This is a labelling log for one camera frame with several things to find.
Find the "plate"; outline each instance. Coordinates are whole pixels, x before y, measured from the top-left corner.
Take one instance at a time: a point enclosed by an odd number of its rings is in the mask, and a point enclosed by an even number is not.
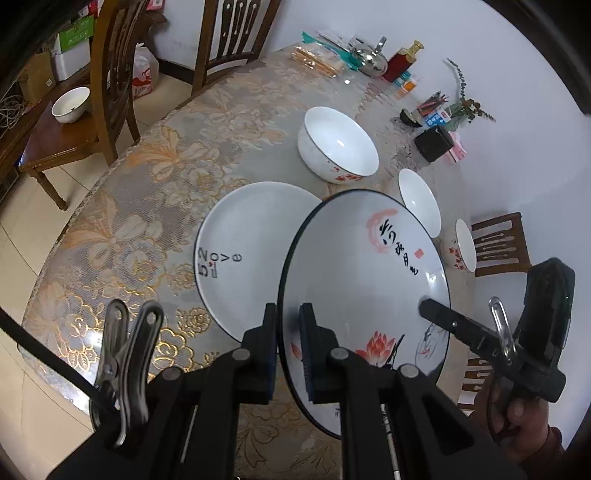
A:
[[[369,363],[412,363],[439,376],[449,334],[423,319],[420,301],[449,306],[441,260],[422,224],[402,204],[372,190],[347,190],[318,205],[291,244],[278,294],[279,347],[290,390],[318,428],[340,436],[337,404],[308,400],[298,311],[311,302],[318,325]]]
[[[287,183],[263,181],[226,195],[203,221],[194,268],[203,303],[237,341],[277,299],[285,256],[320,200]]]
[[[429,185],[416,172],[404,168],[398,175],[398,186],[406,208],[423,224],[431,238],[437,237],[441,232],[441,212]]]

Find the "bowl with red flower pattern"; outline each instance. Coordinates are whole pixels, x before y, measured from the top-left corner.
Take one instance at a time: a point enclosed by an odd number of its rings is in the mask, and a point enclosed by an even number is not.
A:
[[[304,116],[297,148],[308,168],[321,179],[348,185],[378,171],[374,142],[355,120],[326,106]]]
[[[472,232],[461,218],[443,231],[439,251],[443,262],[449,267],[468,272],[476,269],[476,247]]]

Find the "packaged food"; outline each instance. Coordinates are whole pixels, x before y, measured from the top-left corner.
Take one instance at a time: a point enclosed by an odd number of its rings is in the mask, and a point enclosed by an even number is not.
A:
[[[337,53],[315,42],[294,45],[291,58],[329,77],[337,76],[345,66]]]

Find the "round dining table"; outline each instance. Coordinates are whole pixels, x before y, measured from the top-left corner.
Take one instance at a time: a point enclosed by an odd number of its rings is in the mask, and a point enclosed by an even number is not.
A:
[[[306,110],[317,105],[335,108],[363,127],[379,153],[377,173],[342,186],[306,167],[297,132]],[[104,173],[51,250],[23,327],[94,382],[109,301],[122,299],[134,315],[154,299],[166,318],[148,380],[172,365],[187,372],[207,367],[238,343],[199,296],[194,243],[210,209],[249,183],[286,182],[321,199],[347,188],[373,189],[402,201],[398,173],[410,168],[431,187],[443,229],[458,218],[469,225],[459,166],[444,158],[428,164],[413,143],[415,130],[400,121],[401,108],[393,84],[352,70],[324,76],[291,59],[289,48],[243,66],[156,123]],[[470,316],[474,274],[454,267],[446,267],[446,274],[452,308]],[[22,354],[46,382],[88,412],[82,392]],[[438,386],[455,402],[466,362],[466,347],[452,336]],[[340,442],[298,409],[277,363],[271,403],[241,406],[235,475],[338,479]]]

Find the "red bottle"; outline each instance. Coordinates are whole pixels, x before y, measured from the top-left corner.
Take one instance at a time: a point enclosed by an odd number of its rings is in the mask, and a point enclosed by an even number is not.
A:
[[[401,48],[398,53],[388,60],[388,70],[383,77],[389,82],[393,82],[400,75],[408,70],[408,68],[417,61],[417,52],[421,50],[423,44],[415,40],[413,46],[410,48]]]

